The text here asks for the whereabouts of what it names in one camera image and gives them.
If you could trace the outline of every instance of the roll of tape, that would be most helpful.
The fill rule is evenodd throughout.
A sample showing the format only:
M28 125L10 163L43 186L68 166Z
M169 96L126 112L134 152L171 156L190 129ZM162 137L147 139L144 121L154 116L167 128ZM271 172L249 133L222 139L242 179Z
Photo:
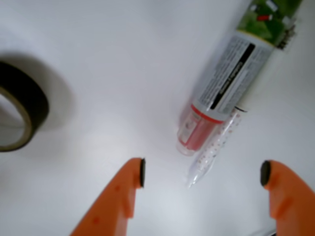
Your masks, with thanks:
M19 69L0 62L0 151L25 146L49 113L40 87Z

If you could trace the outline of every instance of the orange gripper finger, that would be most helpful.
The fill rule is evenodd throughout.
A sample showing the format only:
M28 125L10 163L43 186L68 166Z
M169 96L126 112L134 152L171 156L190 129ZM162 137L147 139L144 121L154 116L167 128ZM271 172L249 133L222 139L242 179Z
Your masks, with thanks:
M277 236L315 235L315 194L284 164L265 161L260 181L269 191L270 216L277 220Z
M129 160L106 186L71 236L125 236L135 193L144 186L145 160Z

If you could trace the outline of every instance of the green label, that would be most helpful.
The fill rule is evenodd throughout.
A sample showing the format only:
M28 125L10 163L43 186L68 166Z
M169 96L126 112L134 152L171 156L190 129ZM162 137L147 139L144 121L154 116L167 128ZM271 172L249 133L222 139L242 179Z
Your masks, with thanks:
M276 46L301 2L302 0L253 0L237 29Z

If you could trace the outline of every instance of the black tape roll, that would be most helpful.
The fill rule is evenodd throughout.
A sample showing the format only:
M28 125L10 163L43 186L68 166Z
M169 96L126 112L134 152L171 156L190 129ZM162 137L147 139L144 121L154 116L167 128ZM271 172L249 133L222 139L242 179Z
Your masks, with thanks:
M37 129L47 118L49 105L40 87L19 69L0 62L0 73L0 94L14 105L24 123L24 127L21 128L21 135L18 136L17 140L8 144L0 143L0 151L13 151L22 148L32 139ZM1 135L3 136L2 140L9 140L6 132L1 133L0 129Z

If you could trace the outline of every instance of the white table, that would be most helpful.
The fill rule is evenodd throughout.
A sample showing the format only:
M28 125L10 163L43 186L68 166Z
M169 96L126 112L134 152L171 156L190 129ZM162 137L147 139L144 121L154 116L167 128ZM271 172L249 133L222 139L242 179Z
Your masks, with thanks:
M262 74L270 89L191 190L183 176L193 159L175 148L198 77L248 2L0 0L0 56L51 105L29 145L0 154L0 234L70 234L134 156L147 170L128 236L272 230L262 162L282 161L315 187L315 1L303 3L289 52L275 52Z

